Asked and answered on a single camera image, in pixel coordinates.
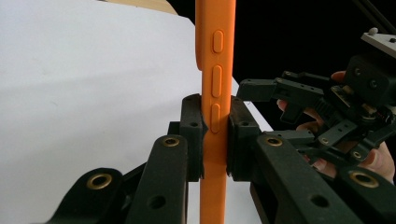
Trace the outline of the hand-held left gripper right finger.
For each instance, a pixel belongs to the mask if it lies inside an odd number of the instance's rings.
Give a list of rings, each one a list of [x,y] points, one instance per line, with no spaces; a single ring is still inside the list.
[[[363,224],[286,135],[263,132],[244,102],[232,99],[227,173],[250,183],[264,224]]]

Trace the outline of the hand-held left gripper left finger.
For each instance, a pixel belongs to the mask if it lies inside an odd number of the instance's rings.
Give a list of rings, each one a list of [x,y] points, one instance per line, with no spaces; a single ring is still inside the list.
[[[201,96],[185,97],[180,120],[152,146],[125,224],[186,224],[189,184],[204,175],[206,131]]]

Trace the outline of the orange phone case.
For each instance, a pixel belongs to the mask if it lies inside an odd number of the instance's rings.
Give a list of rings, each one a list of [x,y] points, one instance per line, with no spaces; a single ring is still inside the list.
[[[202,72],[201,110],[207,126],[200,224],[224,224],[225,219],[235,6],[236,0],[195,0],[195,52]]]

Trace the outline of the white table mat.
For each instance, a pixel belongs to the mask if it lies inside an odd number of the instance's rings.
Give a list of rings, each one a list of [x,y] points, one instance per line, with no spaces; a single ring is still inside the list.
[[[200,89],[188,19],[0,0],[0,224],[45,222],[85,173],[145,162]]]

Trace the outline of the light wooden table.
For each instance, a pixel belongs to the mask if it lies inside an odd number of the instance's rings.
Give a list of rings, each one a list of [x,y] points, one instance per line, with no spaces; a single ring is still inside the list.
[[[148,8],[176,15],[177,12],[166,0],[99,0],[113,4]]]

